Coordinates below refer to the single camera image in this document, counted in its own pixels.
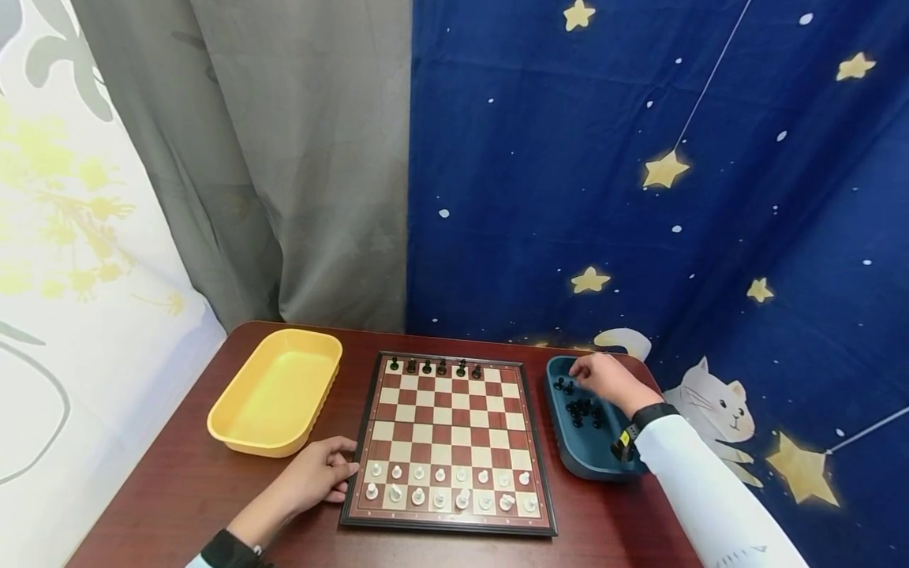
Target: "wristwatch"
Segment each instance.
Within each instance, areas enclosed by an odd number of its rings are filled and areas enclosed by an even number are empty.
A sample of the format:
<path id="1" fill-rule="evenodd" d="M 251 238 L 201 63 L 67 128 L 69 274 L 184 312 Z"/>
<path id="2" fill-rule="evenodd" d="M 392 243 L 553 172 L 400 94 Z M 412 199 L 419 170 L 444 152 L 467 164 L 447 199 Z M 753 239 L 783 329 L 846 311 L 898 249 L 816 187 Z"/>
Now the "wristwatch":
<path id="1" fill-rule="evenodd" d="M 618 440 L 610 446 L 615 459 L 620 462 L 630 462 L 634 440 L 641 434 L 641 431 L 654 420 L 672 414 L 679 414 L 679 411 L 669 403 L 650 404 L 634 413 L 631 423 L 619 434 Z"/>

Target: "white sleeve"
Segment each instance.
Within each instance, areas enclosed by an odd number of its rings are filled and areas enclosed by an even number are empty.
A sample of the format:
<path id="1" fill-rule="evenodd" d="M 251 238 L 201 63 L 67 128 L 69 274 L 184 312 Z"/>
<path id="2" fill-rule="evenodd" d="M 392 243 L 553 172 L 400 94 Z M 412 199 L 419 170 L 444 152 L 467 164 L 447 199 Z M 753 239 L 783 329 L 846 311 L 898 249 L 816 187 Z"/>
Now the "white sleeve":
<path id="1" fill-rule="evenodd" d="M 682 416 L 649 423 L 634 445 L 704 566 L 807 568 L 774 518 Z"/>

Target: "black sleeve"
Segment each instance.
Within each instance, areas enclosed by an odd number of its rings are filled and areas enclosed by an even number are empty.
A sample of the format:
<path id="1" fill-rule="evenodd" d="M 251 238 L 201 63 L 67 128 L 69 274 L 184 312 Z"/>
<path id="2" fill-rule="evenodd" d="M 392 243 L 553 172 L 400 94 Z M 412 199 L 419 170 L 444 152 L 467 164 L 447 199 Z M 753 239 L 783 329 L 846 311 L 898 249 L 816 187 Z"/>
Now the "black sleeve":
<path id="1" fill-rule="evenodd" d="M 202 559 L 212 568 L 275 568 L 263 564 L 255 551 L 222 530 L 202 549 Z"/>

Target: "white cat illustration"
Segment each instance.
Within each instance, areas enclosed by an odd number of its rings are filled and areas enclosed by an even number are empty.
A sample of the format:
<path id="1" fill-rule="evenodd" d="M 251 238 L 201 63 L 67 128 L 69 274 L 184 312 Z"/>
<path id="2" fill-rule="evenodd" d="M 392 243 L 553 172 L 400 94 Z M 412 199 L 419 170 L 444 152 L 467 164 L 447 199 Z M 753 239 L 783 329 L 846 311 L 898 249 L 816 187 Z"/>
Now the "white cat illustration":
<path id="1" fill-rule="evenodd" d="M 601 347 L 622 347 L 632 357 L 643 361 L 650 354 L 651 343 L 643 334 L 626 327 L 602 332 L 594 339 Z M 744 386 L 738 381 L 726 384 L 710 374 L 707 358 L 688 369 L 682 383 L 663 393 L 666 401 L 695 429 L 704 443 L 723 460 L 735 476 L 754 487 L 764 487 L 761 480 L 748 473 L 740 463 L 754 463 L 754 458 L 726 443 L 744 442 L 754 435 L 754 418 L 745 404 Z"/>

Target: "white pawn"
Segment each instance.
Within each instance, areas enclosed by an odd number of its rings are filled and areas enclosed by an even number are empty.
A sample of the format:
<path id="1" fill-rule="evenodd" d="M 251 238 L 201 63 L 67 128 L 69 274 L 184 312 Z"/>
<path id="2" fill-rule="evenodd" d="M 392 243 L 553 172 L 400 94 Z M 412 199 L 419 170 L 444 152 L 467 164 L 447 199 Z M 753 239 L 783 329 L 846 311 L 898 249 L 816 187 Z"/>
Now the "white pawn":
<path id="1" fill-rule="evenodd" d="M 422 505 L 423 502 L 426 500 L 426 494 L 423 493 L 423 488 L 417 487 L 416 491 L 414 491 L 414 494 L 411 495 L 410 500 L 413 501 L 414 505 L 416 505 L 417 507 Z"/>
<path id="2" fill-rule="evenodd" d="M 392 500 L 392 503 L 401 501 L 403 495 L 404 493 L 401 491 L 401 488 L 394 483 L 388 488 L 388 498 Z"/>
<path id="3" fill-rule="evenodd" d="M 470 504 L 470 490 L 466 487 L 461 490 L 457 495 L 457 499 L 454 500 L 454 506 L 458 509 L 466 509 L 467 505 Z"/>

